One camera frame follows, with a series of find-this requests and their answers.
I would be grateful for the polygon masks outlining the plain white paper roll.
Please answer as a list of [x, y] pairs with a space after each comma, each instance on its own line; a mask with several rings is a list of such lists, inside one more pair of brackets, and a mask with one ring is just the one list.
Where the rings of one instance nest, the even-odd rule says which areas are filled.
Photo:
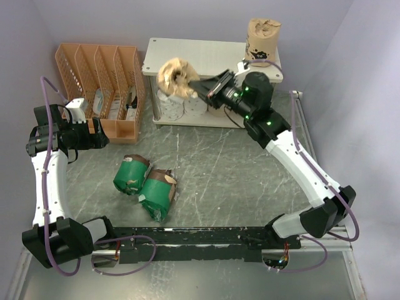
[[191, 118], [197, 118], [208, 111], [208, 105], [199, 97], [190, 97], [184, 100], [184, 115]]

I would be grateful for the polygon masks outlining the beige paper roll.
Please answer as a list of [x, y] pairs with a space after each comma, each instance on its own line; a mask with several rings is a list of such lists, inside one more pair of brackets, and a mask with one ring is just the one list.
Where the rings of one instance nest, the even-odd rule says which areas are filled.
[[213, 108], [212, 106], [208, 107], [209, 113], [216, 117], [216, 118], [224, 118], [226, 117], [226, 113], [224, 111], [224, 106], [221, 106], [220, 108]]

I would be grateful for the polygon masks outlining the kraft roll with label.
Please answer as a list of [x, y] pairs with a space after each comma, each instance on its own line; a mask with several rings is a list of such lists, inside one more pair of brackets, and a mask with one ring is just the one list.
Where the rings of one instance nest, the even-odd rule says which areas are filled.
[[179, 57], [168, 60], [156, 76], [157, 86], [164, 94], [183, 99], [198, 97], [197, 92], [189, 87], [191, 81], [198, 80], [199, 75], [193, 66]]

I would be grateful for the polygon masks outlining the white red-dotted paper roll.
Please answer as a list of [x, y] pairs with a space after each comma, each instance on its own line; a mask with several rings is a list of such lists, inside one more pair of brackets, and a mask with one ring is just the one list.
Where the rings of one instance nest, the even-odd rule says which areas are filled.
[[163, 93], [160, 89], [157, 91], [159, 105], [162, 115], [168, 120], [175, 121], [180, 119], [184, 114], [184, 99]]

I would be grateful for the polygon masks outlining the green roll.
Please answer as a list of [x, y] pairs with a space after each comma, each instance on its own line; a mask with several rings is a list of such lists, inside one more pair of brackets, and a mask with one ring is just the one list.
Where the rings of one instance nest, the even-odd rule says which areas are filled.
[[150, 161], [138, 154], [127, 154], [114, 177], [115, 188], [127, 195], [138, 194], [152, 168]]
[[139, 203], [156, 222], [162, 222], [176, 195], [178, 182], [171, 169], [153, 169], [139, 193]]

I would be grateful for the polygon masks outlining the kraft roll with cartoon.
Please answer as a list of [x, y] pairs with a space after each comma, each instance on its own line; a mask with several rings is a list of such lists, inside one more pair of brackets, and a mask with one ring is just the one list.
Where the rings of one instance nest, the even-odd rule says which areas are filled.
[[247, 27], [245, 59], [254, 66], [267, 67], [265, 60], [276, 62], [281, 23], [273, 19], [253, 18]]

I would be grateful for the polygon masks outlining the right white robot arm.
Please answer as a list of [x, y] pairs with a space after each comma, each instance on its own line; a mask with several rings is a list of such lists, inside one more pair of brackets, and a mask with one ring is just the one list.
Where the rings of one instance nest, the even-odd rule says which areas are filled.
[[288, 237], [300, 234], [321, 238], [350, 214], [355, 190], [331, 178], [299, 143], [291, 124], [271, 107], [274, 88], [264, 73], [249, 72], [237, 86], [235, 74], [226, 70], [192, 80], [189, 87], [208, 105], [226, 106], [241, 116], [250, 137], [286, 168], [305, 193], [308, 208], [271, 221], [272, 229], [265, 233], [269, 247], [280, 248]]

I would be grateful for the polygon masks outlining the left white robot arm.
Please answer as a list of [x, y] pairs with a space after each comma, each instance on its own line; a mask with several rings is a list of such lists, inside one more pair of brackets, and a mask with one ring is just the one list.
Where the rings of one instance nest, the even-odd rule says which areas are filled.
[[84, 223], [75, 221], [66, 195], [69, 151], [102, 149], [109, 139], [98, 117], [92, 119], [94, 132], [90, 132], [83, 98], [63, 107], [67, 118], [61, 116], [59, 107], [34, 108], [37, 126], [26, 144], [36, 177], [36, 210], [32, 229], [22, 233], [22, 243], [45, 268], [89, 255], [95, 243], [101, 249], [110, 249], [117, 241], [106, 216]]

